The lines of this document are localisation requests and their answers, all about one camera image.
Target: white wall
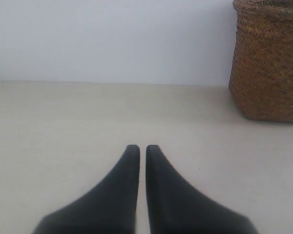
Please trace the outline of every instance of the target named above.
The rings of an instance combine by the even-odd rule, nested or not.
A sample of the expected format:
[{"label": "white wall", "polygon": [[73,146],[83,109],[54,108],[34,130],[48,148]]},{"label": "white wall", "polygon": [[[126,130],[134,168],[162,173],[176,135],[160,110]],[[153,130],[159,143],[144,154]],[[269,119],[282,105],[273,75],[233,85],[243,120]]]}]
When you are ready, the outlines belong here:
[{"label": "white wall", "polygon": [[232,0],[0,0],[0,80],[227,85]]}]

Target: brown basket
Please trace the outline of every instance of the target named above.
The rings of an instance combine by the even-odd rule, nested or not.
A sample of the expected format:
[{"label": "brown basket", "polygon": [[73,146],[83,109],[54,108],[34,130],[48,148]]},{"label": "brown basket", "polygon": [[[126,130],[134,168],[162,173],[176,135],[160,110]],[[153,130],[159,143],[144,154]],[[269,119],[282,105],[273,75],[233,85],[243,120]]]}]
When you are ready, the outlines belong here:
[{"label": "brown basket", "polygon": [[229,89],[247,118],[293,122],[293,0],[234,0]]}]

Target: wicker basket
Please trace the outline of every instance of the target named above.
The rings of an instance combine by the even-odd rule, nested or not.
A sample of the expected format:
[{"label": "wicker basket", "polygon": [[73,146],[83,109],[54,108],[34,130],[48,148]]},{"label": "wicker basket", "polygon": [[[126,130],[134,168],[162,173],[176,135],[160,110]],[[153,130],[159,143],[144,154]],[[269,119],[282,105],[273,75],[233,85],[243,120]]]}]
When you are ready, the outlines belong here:
[{"label": "wicker basket", "polygon": [[293,0],[234,0],[229,89],[250,119],[293,122]]}]

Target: woven basket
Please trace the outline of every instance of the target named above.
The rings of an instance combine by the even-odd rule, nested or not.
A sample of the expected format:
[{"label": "woven basket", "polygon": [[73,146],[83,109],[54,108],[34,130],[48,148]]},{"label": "woven basket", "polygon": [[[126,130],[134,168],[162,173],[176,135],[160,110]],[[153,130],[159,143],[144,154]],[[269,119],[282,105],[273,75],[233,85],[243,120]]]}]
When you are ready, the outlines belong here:
[{"label": "woven basket", "polygon": [[293,122],[293,0],[234,0],[229,89],[249,119]]}]

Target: floor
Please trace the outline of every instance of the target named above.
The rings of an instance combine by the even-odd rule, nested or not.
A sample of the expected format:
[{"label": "floor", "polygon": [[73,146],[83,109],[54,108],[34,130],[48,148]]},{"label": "floor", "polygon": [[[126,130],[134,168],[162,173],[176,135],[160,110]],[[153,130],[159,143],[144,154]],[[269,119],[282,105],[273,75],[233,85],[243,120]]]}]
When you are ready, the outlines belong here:
[{"label": "floor", "polygon": [[133,143],[142,153],[138,234],[149,233],[148,144],[260,233],[293,234],[293,125],[244,119],[226,87],[52,82],[0,82],[0,234],[31,233]]}]

